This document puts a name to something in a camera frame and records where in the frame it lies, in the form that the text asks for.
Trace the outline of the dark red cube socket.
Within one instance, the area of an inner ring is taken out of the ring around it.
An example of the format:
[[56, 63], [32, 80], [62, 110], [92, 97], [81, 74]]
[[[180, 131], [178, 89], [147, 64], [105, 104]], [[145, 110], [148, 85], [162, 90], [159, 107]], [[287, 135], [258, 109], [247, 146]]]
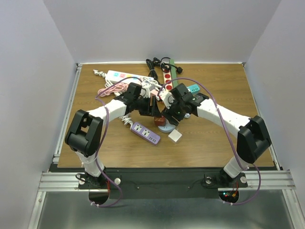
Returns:
[[154, 124], [156, 126], [165, 126], [166, 125], [166, 119], [165, 117], [155, 117], [154, 118]]

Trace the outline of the light blue round socket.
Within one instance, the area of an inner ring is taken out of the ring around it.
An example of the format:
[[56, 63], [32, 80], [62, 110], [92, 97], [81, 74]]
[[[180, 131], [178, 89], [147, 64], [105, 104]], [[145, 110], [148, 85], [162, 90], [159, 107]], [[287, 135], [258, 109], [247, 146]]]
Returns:
[[164, 126], [158, 126], [158, 129], [162, 133], [171, 133], [175, 128], [176, 128], [176, 126], [170, 124], [168, 120], [165, 121], [165, 125]]

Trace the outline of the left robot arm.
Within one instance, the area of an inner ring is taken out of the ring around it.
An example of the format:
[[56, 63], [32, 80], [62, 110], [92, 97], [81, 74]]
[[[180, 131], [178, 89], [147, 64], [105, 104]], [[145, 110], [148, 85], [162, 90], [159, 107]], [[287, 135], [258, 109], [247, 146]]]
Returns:
[[83, 164], [85, 178], [101, 188], [110, 181], [105, 174], [105, 166], [98, 157], [99, 149], [106, 137], [109, 122], [136, 110], [140, 115], [161, 117], [157, 101], [161, 98], [150, 95], [150, 86], [143, 83], [129, 83], [127, 90], [109, 103], [90, 111], [78, 110], [65, 137], [67, 144]]

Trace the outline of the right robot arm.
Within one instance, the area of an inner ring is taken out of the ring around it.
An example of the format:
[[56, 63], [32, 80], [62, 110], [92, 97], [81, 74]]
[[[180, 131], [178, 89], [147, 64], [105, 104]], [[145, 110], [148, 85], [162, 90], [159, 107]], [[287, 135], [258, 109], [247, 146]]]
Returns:
[[212, 96], [202, 93], [193, 95], [183, 83], [170, 91], [161, 91], [157, 96], [165, 104], [162, 115], [172, 125], [178, 125], [185, 114], [190, 114], [224, 129], [234, 154], [219, 175], [224, 186], [233, 184], [236, 177], [254, 164], [272, 144], [263, 118], [237, 114], [218, 105]]

